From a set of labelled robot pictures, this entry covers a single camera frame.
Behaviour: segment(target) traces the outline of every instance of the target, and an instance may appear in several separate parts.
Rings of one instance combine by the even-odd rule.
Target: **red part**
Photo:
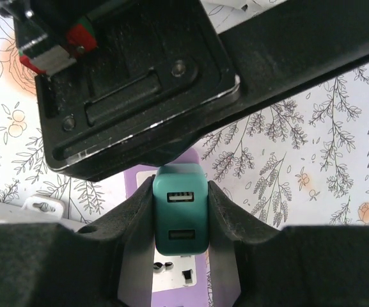
[[[31,64],[31,60],[27,56],[19,56],[19,61],[25,67],[28,67],[30,70],[36,72],[38,75],[45,74],[45,70],[40,70],[38,67]]]
[[[83,25],[77,24],[67,33],[68,43],[74,46],[83,46],[85,52],[92,51],[97,47],[97,42]]]

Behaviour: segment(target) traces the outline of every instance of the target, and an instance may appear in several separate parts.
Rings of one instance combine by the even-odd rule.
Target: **usb port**
[[[169,240],[194,240],[196,238],[196,231],[189,230],[169,230]]]
[[[167,193],[167,202],[168,203],[178,203],[178,202],[187,202],[187,201],[194,201],[194,193],[193,192]]]

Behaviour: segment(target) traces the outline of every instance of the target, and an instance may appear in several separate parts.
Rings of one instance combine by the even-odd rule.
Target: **power outlet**
[[[159,262],[163,266],[153,271],[153,292],[192,287],[197,284],[195,256],[163,256],[155,250],[154,262]]]

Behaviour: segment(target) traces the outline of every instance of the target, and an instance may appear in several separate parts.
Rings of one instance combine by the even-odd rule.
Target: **usb wall charger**
[[[208,184],[198,164],[168,164],[153,181],[155,241],[165,256],[208,248]]]

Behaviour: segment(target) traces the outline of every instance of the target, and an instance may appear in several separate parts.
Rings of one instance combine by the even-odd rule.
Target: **floral background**
[[[280,0],[256,0],[260,13]],[[250,18],[205,4],[217,32]],[[271,226],[369,225],[369,64],[206,135],[195,146],[209,180]],[[33,73],[0,17],[0,201],[40,193],[85,223],[125,199],[123,175],[93,184],[57,175],[43,158]]]

